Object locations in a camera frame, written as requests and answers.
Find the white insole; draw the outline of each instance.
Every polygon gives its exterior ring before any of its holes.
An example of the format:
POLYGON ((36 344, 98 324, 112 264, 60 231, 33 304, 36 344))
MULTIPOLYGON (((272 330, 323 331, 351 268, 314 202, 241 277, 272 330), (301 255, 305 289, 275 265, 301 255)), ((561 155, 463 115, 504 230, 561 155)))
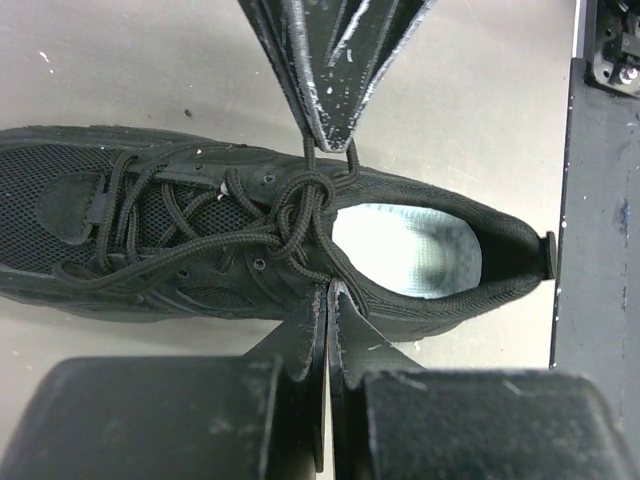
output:
POLYGON ((362 274, 401 295, 440 298, 480 284, 478 238, 467 223, 438 210, 373 203, 345 208, 333 241, 362 274))

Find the shoe tongue patch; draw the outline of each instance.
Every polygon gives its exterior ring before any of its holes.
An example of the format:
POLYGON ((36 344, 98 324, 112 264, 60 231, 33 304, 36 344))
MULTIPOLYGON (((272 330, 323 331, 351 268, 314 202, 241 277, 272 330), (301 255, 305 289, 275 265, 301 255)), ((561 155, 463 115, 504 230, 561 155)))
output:
POLYGON ((87 241, 102 221, 105 206, 104 176, 69 173, 47 184, 38 199, 36 219, 51 235, 70 245, 87 241))

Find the scratched black surface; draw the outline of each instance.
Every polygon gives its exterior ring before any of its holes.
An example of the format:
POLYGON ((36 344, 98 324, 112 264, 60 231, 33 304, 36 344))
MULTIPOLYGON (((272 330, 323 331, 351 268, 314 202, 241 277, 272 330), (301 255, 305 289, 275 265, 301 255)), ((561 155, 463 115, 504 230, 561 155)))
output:
POLYGON ((640 102, 574 59, 551 365, 584 372, 640 458, 640 102))

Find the metal eyelet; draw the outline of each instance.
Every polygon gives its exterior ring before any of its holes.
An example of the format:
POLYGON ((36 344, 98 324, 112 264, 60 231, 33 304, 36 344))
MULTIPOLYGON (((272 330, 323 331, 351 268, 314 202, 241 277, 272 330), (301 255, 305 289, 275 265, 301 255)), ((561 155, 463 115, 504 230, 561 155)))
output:
POLYGON ((267 262, 265 262, 261 258, 256 258, 253 262, 253 268, 255 268, 256 270, 262 271, 265 268, 267 268, 267 262))

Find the shoe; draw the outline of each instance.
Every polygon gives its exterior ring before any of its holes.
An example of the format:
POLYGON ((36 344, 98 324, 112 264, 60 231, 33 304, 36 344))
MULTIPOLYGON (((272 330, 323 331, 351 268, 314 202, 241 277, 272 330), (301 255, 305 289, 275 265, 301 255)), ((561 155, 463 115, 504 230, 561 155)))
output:
POLYGON ((120 321, 283 319, 340 277, 391 340, 531 292, 555 241, 456 193, 344 162, 122 127, 0 133, 0 292, 120 321))

